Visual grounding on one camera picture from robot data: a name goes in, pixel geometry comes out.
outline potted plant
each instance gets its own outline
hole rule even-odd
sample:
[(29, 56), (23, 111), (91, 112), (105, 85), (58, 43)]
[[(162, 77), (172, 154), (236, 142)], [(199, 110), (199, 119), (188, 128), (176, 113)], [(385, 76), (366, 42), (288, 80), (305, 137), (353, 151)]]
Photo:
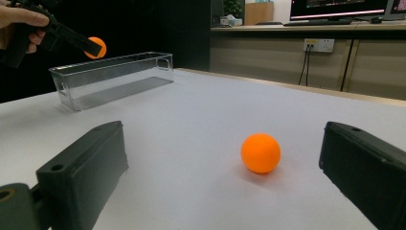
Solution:
[(235, 18), (242, 17), (242, 7), (239, 0), (224, 0), (224, 15), (231, 14)]

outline power socket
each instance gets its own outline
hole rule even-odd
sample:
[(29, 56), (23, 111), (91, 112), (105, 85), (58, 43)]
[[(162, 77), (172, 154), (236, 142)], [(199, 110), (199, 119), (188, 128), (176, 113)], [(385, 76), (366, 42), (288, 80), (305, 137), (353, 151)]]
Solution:
[(324, 53), (332, 53), (334, 47), (334, 39), (319, 39), (317, 51)]
[(306, 38), (304, 40), (304, 51), (315, 52), (315, 51), (317, 51), (318, 46), (319, 46), (319, 39)]

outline ping pong ball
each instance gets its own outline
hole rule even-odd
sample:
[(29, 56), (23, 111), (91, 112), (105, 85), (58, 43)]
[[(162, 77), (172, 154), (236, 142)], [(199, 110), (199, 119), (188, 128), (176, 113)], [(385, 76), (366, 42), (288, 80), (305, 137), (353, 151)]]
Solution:
[(84, 52), (88, 57), (92, 59), (97, 59), (97, 58), (103, 58), (105, 56), (105, 53), (107, 52), (107, 46), (105, 45), (104, 41), (102, 41), (100, 38), (95, 37), (95, 36), (90, 36), (89, 40), (97, 43), (98, 45), (101, 46), (101, 50), (99, 51), (99, 54), (97, 56), (92, 56), (91, 54)]
[(245, 167), (254, 173), (270, 173), (281, 160), (281, 148), (272, 136), (255, 133), (242, 143), (241, 159)]

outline transparent box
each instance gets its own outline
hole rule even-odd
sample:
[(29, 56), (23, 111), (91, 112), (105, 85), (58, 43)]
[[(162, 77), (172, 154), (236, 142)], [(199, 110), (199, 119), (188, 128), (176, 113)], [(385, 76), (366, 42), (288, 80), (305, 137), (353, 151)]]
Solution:
[(49, 69), (60, 100), (82, 111), (173, 82), (172, 54), (147, 52)]

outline hand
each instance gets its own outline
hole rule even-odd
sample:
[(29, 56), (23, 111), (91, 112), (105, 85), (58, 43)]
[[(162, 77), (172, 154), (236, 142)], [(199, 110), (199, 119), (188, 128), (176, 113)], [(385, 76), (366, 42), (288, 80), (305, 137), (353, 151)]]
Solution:
[[(14, 23), (26, 23), (36, 27), (48, 25), (49, 18), (41, 13), (20, 8), (10, 8), (10, 1), (0, 0), (0, 49), (6, 49), (14, 31)], [(31, 41), (27, 53), (34, 53), (45, 33), (37, 30), (29, 35)]]

